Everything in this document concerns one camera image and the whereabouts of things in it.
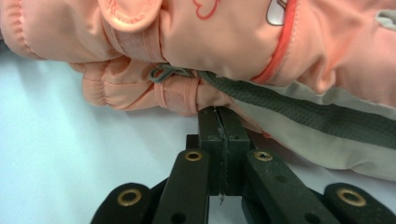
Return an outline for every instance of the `metal grommet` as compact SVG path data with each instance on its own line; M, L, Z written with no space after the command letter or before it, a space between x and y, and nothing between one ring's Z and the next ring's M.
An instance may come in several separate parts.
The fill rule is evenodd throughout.
M255 152L254 157L256 157L256 159L260 161L271 161L273 158L270 154L263 151Z
M202 154L197 151L190 151L184 156L188 161L198 161L202 158Z
M132 199L128 199L126 197L128 194L133 194L134 197ZM117 198L117 202L119 203L119 205L127 207L138 203L140 199L142 199L142 193L140 192L140 190L126 189L119 195L119 197Z
M337 190L337 195L341 200L353 206L363 207L367 204L366 200L352 189L339 189Z

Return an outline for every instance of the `white table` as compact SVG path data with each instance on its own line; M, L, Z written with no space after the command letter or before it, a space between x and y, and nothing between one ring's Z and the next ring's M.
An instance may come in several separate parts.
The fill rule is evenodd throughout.
M0 52L0 223L89 223L115 187L152 188L169 176L197 117L161 108L121 112L87 104L65 63ZM262 139L253 134L257 144ZM396 213L396 183L331 171L274 147L318 192L335 182L365 189ZM209 223L246 223L240 198L211 198Z

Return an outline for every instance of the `gray webbing strap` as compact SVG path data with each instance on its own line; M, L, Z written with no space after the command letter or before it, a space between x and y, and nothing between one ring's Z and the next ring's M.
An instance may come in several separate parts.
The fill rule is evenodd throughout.
M239 101L265 107L304 126L345 139L396 149L396 120L338 105L292 99L264 87L211 72L198 72L210 85Z

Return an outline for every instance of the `green strap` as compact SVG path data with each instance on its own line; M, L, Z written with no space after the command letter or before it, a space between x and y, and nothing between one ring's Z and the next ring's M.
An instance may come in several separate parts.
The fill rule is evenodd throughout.
M320 132L396 149L396 120L338 105L292 99L248 82L216 77L211 72L200 71L198 75L234 99L271 109Z
M151 69L148 76L154 83L160 83L172 75L180 75L183 77L193 77L190 69L179 68L170 65L169 63L160 63Z

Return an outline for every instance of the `clamp jaw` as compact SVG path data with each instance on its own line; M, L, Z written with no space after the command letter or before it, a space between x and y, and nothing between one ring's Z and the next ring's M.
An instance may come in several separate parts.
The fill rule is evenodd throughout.
M396 223L382 203L357 187L307 188L274 152L256 148L238 116L224 107L199 112L199 134L169 178L152 189L129 183L114 189L92 219L100 223L207 223L209 196L242 196L248 223Z

